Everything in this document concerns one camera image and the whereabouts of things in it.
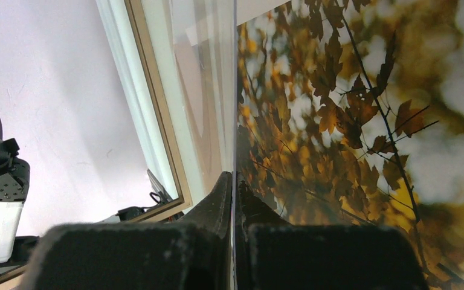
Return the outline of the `black picture frame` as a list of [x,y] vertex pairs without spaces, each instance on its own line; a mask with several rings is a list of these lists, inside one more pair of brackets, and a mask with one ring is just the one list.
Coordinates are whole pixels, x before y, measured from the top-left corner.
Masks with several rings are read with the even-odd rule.
[[[173,176],[132,8],[140,1],[0,1],[0,137],[30,165],[17,232],[97,224],[155,203],[151,170],[174,199],[133,218],[191,205]],[[0,272],[20,284],[26,264]]]

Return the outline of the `autumn leaves photo print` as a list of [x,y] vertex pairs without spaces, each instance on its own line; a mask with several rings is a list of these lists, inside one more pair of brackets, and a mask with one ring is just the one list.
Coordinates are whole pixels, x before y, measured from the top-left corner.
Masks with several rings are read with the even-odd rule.
[[464,1],[289,1],[238,26],[237,168],[292,224],[402,231],[464,289]]

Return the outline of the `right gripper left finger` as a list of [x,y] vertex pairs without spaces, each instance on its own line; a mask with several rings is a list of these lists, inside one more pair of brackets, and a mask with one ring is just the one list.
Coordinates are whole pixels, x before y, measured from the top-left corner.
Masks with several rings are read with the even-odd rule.
[[233,176],[175,222],[65,224],[39,241],[20,289],[229,289]]

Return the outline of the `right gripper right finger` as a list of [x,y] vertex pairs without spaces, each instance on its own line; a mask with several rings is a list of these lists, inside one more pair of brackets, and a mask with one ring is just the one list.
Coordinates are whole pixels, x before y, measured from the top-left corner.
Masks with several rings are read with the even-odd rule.
[[292,225],[235,191],[236,289],[427,289],[407,239],[372,225]]

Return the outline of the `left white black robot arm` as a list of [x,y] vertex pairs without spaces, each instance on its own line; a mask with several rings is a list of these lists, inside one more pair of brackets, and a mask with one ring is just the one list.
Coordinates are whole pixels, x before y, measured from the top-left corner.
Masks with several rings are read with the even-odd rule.
[[19,158],[16,140],[0,140],[0,263],[12,256],[29,186],[30,165]]

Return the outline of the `clear acrylic sheet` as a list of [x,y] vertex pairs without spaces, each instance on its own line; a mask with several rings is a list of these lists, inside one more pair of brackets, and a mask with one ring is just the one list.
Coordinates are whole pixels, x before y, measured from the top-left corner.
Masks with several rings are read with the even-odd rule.
[[236,2],[143,1],[150,41],[191,199],[187,216],[222,226],[210,269],[233,288],[230,242],[236,110]]

